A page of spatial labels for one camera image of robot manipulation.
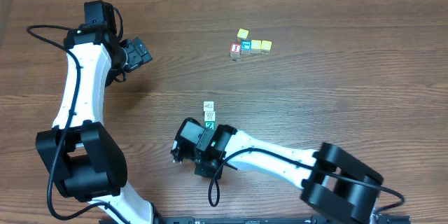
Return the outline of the green Z block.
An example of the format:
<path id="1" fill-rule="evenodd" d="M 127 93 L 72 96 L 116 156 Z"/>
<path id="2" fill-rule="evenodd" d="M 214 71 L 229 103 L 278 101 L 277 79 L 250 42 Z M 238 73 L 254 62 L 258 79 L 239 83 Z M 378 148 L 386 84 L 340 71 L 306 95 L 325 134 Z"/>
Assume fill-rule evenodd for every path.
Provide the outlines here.
<path id="1" fill-rule="evenodd" d="M 216 122 L 215 121 L 205 121 L 204 126 L 211 130 L 214 130 L 216 128 Z"/>

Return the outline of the white patterned block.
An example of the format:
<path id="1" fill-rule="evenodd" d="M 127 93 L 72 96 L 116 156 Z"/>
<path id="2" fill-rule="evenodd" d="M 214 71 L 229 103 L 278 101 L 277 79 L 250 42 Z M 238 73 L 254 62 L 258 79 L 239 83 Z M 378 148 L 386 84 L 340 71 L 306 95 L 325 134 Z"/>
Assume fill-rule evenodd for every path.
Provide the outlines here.
<path id="1" fill-rule="evenodd" d="M 216 112 L 215 111 L 205 111 L 204 112 L 204 121 L 211 122 L 216 120 Z"/>

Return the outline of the plain white wooden block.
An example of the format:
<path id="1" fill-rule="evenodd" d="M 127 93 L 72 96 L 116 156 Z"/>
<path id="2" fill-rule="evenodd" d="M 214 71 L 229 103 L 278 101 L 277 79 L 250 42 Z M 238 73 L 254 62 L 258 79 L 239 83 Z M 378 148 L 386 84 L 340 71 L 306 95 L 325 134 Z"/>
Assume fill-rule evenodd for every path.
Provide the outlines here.
<path id="1" fill-rule="evenodd" d="M 204 112 L 214 111 L 214 102 L 213 101 L 204 101 L 203 102 L 203 111 Z"/>

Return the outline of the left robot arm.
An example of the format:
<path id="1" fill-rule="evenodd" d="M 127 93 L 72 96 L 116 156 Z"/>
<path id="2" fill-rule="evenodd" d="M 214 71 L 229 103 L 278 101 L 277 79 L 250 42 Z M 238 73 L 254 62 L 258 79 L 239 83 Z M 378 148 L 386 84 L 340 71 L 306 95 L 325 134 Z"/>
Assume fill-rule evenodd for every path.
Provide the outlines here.
<path id="1" fill-rule="evenodd" d="M 106 87 L 152 57 L 140 38 L 123 38 L 123 24 L 116 23 L 122 17 L 110 3 L 86 2 L 84 14 L 60 45 L 68 66 L 59 112 L 52 128 L 36 135 L 49 172 L 48 210 L 61 221 L 99 207 L 116 223 L 162 223 L 128 182 L 125 156 L 103 120 Z"/>

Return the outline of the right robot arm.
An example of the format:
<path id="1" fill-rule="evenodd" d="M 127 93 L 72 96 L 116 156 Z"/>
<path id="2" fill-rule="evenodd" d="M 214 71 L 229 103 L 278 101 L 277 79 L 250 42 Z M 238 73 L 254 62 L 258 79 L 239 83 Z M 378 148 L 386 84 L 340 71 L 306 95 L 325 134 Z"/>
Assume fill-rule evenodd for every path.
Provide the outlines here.
<path id="1" fill-rule="evenodd" d="M 287 148 L 258 140 L 229 125 L 201 126 L 186 118 L 171 150 L 175 162 L 216 183 L 225 166 L 262 172 L 302 191 L 301 200 L 335 223 L 371 223 L 383 177 L 331 143 L 319 150 Z"/>

